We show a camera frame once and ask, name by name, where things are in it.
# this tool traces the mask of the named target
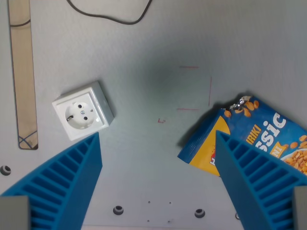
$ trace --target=screw hole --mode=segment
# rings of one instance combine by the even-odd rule
[[[124,213],[124,209],[123,209],[122,206],[115,206],[115,208],[113,208],[113,213],[114,213],[115,215],[120,216],[121,214]]]
[[[11,174],[11,169],[9,166],[3,165],[0,167],[0,173],[4,176],[8,176]]]
[[[203,218],[205,216],[205,211],[201,208],[197,209],[194,213],[196,218]]]

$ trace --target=black cable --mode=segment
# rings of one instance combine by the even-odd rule
[[[110,16],[105,16],[105,15],[100,15],[100,14],[91,14],[91,13],[86,13],[86,12],[83,12],[81,10],[79,10],[77,7],[75,7],[75,5],[71,2],[71,0],[67,0],[68,4],[77,12],[85,15],[85,16],[89,16],[89,17],[95,17],[95,18],[104,18],[104,19],[109,19],[111,21],[114,21],[116,23],[120,23],[120,24],[124,24],[124,25],[134,25],[136,23],[139,23],[143,17],[145,16],[150,4],[152,3],[153,0],[149,0],[148,3],[147,3],[147,6],[144,10],[144,12],[142,13],[142,15],[140,16],[140,18],[134,22],[125,22],[125,21],[121,21],[119,19],[116,19],[116,18],[112,18]]]
[[[26,21],[25,23],[22,23],[22,24],[17,24],[17,25],[10,25],[11,27],[20,27],[20,26],[24,26],[24,25],[27,25],[28,23],[31,22],[31,19],[29,19],[28,21]]]

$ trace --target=gray block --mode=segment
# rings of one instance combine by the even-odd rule
[[[297,186],[293,192],[293,219],[295,230],[307,229],[307,186]]]
[[[30,203],[27,196],[0,196],[0,229],[31,229]]]

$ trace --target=blue snack bag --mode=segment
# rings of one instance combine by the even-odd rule
[[[205,119],[178,157],[219,176],[215,167],[217,130],[244,140],[307,175],[307,131],[258,98],[249,96]]]

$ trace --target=electrical outlet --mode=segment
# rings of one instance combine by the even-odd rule
[[[52,105],[70,140],[109,127],[114,119],[97,81],[60,96]]]

